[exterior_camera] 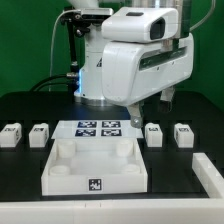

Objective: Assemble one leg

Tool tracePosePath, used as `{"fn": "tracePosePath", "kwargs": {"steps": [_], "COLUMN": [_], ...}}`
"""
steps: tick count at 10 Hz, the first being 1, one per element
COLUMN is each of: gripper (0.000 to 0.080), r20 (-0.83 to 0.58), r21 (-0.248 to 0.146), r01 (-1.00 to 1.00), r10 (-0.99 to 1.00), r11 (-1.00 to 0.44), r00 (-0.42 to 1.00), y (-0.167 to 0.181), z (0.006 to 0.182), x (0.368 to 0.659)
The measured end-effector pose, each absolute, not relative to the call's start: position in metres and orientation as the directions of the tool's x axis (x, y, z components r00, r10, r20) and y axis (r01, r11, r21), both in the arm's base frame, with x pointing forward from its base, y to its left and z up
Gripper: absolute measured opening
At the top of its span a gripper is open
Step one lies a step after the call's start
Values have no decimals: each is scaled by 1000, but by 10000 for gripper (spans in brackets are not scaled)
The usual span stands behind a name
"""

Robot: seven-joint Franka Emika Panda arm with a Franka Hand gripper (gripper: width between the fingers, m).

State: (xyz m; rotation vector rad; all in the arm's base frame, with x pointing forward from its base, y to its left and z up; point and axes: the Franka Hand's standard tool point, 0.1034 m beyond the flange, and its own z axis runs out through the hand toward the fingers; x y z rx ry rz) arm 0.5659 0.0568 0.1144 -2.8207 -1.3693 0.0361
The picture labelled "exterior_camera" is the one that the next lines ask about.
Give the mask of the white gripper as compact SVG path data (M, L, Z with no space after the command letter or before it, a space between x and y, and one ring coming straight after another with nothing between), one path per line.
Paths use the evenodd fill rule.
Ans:
M128 106L134 128L143 126L143 104L139 101L164 89L158 111L170 112L175 94L173 85L191 76L194 56L192 35L180 39L178 48L173 51L161 52L161 49L161 42L137 44L115 41L104 48L103 95L112 104Z

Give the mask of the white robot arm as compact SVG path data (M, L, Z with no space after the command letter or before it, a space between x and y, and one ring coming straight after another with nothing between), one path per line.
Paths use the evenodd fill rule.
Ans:
M125 107L140 128L144 100L159 93L170 104L174 86L192 74L192 31L204 23L190 23L193 0L68 1L85 37L77 95Z

